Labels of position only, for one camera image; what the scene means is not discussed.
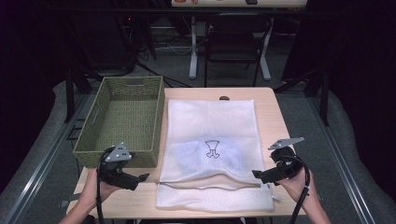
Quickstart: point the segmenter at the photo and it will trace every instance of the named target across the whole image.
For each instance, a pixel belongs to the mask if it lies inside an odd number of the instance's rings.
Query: drawing on bag
[[[208,141],[205,141],[205,143],[207,144],[207,146],[210,149],[210,151],[208,153],[206,153],[206,156],[208,158],[214,157],[215,159],[217,159],[220,156],[220,154],[216,153],[216,147],[218,146],[219,141],[218,140],[208,140]]]

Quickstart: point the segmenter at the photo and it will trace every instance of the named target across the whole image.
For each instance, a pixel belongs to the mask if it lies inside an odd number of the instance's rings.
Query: chair leg
[[[260,61],[256,63],[256,70],[254,71],[253,87],[256,86],[257,75],[259,74]]]
[[[204,87],[206,88],[207,86],[207,59],[205,57],[205,82],[204,82]]]

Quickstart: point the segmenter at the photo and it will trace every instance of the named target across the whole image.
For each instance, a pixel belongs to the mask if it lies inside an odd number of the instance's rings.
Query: folded white fabric
[[[169,101],[158,208],[273,209],[252,170],[265,170],[254,101]]]

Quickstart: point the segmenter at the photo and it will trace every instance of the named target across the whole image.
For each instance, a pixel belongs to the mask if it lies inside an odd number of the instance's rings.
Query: black chair
[[[271,19],[257,13],[220,13],[209,19],[205,28],[205,87],[208,62],[255,63],[252,86],[256,86],[264,40],[271,25]]]

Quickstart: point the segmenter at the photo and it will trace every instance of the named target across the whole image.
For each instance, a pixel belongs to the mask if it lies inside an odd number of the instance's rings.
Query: gray carpet
[[[188,45],[188,42],[178,43],[180,46]],[[287,55],[289,54],[292,38],[273,36],[267,51],[267,62],[272,75],[271,81],[264,81],[262,77],[258,80],[258,86],[275,88],[281,83],[280,78],[283,72]],[[199,69],[198,78],[190,80],[188,78],[190,53],[176,54],[171,49],[157,49],[158,59],[152,60],[148,54],[142,54],[140,61],[146,64],[150,69],[160,75],[177,79],[193,87],[203,87],[203,50],[199,48]],[[244,65],[235,65],[228,67],[228,70],[222,70],[222,74],[231,74],[233,72],[237,77],[238,74],[250,76],[253,74],[254,66],[245,70]],[[220,71],[217,66],[210,67],[209,72]],[[140,67],[129,76],[149,76],[150,73]],[[210,80],[209,86],[241,86],[249,85],[242,83],[241,79],[214,79]],[[98,83],[92,81],[92,85],[97,88]],[[339,174],[334,160],[331,155],[331,147],[321,129],[317,119],[315,119],[315,110],[312,110],[308,99],[301,94],[301,88],[304,84],[297,86],[288,93],[276,95],[279,102],[282,115],[284,116],[291,137],[304,137],[305,141],[296,144],[297,154],[308,164],[313,171],[318,187],[318,191],[323,198],[322,204],[328,213],[332,223],[361,223],[357,209],[351,201],[349,192]],[[0,220],[7,220],[12,215],[10,212],[19,199],[23,188],[29,181],[29,178],[35,171],[37,165],[41,162],[42,155],[48,150],[53,149],[53,143],[62,128],[66,128],[67,133],[76,125],[81,127],[83,120],[76,120],[73,124],[64,124],[66,103],[64,83],[61,83],[54,89],[57,94],[57,102],[50,115],[49,121],[43,128],[31,152],[26,157],[25,162],[21,165],[20,170],[11,180],[6,190],[0,196]],[[92,95],[86,98],[86,104],[81,106],[81,111],[77,113],[77,119],[85,119],[94,97]],[[362,197],[367,202],[369,210],[372,212],[376,223],[396,223],[396,208],[394,202],[379,189],[370,174],[364,168],[359,160],[356,146],[353,140],[353,132],[350,127],[347,115],[337,101],[336,97],[331,94],[329,104],[329,122],[331,130],[337,144],[342,149],[342,153],[347,158],[348,167],[355,176],[356,182],[361,189]],[[73,193],[74,187],[78,181],[78,167],[76,159],[72,155],[73,143],[75,141],[66,140],[67,136],[62,136],[60,141],[59,152],[56,155],[55,163],[51,165],[44,182],[38,189],[36,196],[27,205],[26,214],[21,215],[20,223],[57,223],[65,214],[66,208],[60,208],[59,201],[67,200]],[[269,218],[258,218],[259,221],[269,223]],[[288,223],[289,217],[274,217],[274,223]],[[306,217],[299,217],[297,223],[309,223]]]

